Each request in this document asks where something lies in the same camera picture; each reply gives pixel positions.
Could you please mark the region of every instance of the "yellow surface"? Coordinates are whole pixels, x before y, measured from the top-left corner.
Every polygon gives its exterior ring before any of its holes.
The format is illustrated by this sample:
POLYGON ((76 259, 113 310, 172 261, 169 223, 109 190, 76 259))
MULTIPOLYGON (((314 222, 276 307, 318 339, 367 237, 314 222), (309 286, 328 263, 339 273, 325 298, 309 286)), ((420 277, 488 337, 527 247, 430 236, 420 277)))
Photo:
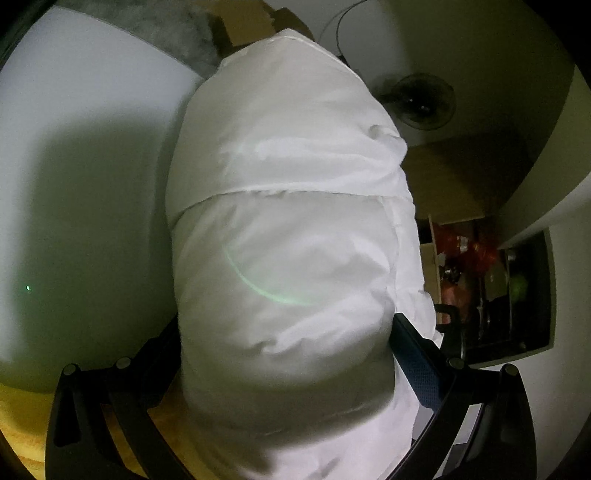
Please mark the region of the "yellow surface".
MULTIPOLYGON (((45 441, 52 402, 52 394, 27 392, 0 384, 0 430, 38 480, 45 479, 45 441)), ((103 412, 125 466, 145 476, 112 410, 106 407, 103 412)), ((185 431, 187 423, 183 421, 184 412, 178 382, 173 383, 157 408, 148 411, 162 436, 193 476, 199 480, 217 480, 189 441, 185 431)))

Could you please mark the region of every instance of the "cable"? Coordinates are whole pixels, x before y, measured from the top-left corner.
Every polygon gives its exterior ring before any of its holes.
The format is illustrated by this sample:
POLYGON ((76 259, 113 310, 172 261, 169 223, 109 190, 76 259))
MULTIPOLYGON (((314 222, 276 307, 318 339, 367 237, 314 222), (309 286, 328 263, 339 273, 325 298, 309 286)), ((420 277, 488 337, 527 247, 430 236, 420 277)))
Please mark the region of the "cable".
POLYGON ((349 66, 349 63, 347 62, 347 59, 345 58, 345 55, 343 55, 343 51, 340 49, 340 41, 339 41, 340 23, 343 21, 343 19, 344 19, 344 17, 345 17, 346 14, 348 14, 351 10, 353 10, 358 5, 364 4, 367 1, 368 0, 359 0, 359 2, 355 2, 353 5, 351 5, 349 8, 347 8, 343 12, 343 14, 339 18, 339 22, 336 24, 336 34, 335 34, 335 36, 336 36, 336 49, 339 51, 339 58, 347 66, 349 66))

